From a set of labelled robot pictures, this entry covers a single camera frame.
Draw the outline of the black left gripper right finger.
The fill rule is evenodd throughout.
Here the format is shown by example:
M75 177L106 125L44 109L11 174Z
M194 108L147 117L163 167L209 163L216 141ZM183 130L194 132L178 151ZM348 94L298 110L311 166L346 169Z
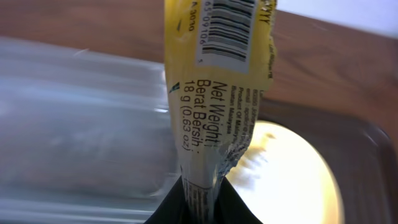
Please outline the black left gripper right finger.
M221 182L215 203L215 222L217 224L262 224L226 177Z

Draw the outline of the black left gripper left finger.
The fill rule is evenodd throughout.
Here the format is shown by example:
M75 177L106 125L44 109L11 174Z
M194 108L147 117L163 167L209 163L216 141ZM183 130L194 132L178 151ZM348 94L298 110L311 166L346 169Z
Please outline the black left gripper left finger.
M188 207L181 177L144 224L188 224Z

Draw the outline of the yellow snack wrapper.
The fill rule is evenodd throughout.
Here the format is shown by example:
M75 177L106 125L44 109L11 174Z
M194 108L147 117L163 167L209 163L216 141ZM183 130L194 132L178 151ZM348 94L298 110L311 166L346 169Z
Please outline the yellow snack wrapper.
M276 0L166 0L165 79L185 201L211 223L270 87Z

